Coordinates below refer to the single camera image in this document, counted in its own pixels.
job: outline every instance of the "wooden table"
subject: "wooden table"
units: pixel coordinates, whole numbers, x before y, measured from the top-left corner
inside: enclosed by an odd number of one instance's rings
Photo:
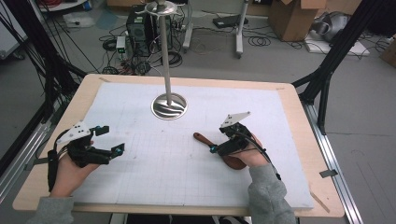
[[[67,107],[41,157],[46,157],[56,137],[84,119],[96,93],[103,82],[163,84],[163,77],[126,77],[109,75],[88,75]],[[171,78],[172,85],[198,87],[226,87],[238,89],[277,91],[289,122],[295,146],[308,181],[315,207],[310,210],[296,210],[297,217],[342,217],[345,213],[335,186],[330,177],[322,178],[319,172],[327,170],[317,140],[294,87],[288,83],[248,82],[214,79]],[[40,197],[48,196],[47,164],[36,165],[23,184],[13,207],[17,210],[36,210]],[[87,204],[76,203],[75,211],[175,214],[175,215],[223,215],[248,216],[247,208],[159,206],[132,204]]]

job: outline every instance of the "black tape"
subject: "black tape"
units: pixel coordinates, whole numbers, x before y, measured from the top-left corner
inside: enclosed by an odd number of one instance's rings
[[[320,175],[321,175],[322,178],[325,178],[325,177],[328,177],[328,176],[338,175],[338,173],[335,170],[327,170],[327,171],[320,172]]]

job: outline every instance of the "metal disc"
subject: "metal disc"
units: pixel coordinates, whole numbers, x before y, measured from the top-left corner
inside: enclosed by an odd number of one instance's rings
[[[154,16],[167,16],[176,13],[177,5],[168,1],[164,2],[163,5],[151,2],[146,5],[146,11]]]
[[[166,94],[159,95],[151,104],[151,111],[159,119],[178,119],[187,111],[187,101],[177,93],[171,93],[172,104],[168,105]]]

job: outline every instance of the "person's left hand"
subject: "person's left hand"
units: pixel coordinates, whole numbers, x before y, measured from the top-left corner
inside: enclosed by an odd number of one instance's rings
[[[66,153],[59,160],[55,185],[49,196],[52,198],[70,197],[73,191],[82,185],[85,178],[98,167],[99,164],[88,164],[80,168]]]

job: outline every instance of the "concrete floor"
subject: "concrete floor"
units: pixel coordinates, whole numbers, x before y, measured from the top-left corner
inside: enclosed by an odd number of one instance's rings
[[[123,25],[126,18],[120,12],[104,9],[89,13],[97,23],[91,28],[73,30],[70,35],[92,63],[99,67],[105,51],[98,38],[108,35],[108,30]],[[112,19],[105,24],[103,18]],[[212,18],[193,18],[193,23],[215,28]],[[266,25],[265,18],[252,17],[246,27]],[[266,33],[271,29],[260,31]],[[194,31],[191,49],[186,54],[181,53],[183,64],[172,68],[171,76],[291,83],[315,71],[325,57],[323,54],[308,53],[305,47],[292,48],[276,39],[271,39],[271,45],[267,47],[254,47],[244,38],[244,53],[241,59],[237,59],[233,34],[234,31],[230,35]],[[65,35],[61,36],[72,63],[84,71],[93,70],[73,43]],[[368,40],[361,43],[366,48],[374,45]],[[330,87],[326,131],[363,222],[391,224],[396,220],[396,166],[393,165],[396,158],[396,122],[393,119],[396,114],[396,104],[393,103],[396,70],[378,57],[380,52],[375,49],[369,51],[370,55],[361,59],[347,56],[335,71]],[[2,156],[42,104],[44,96],[28,59],[9,59],[0,62],[0,67]],[[158,76],[159,73],[151,70],[148,75]],[[0,204],[1,223],[23,223],[33,215],[12,209],[12,202],[27,175],[28,172],[23,172]],[[110,214],[75,213],[75,218],[76,223],[105,224]],[[301,223],[341,224],[347,221],[344,217],[301,218]]]

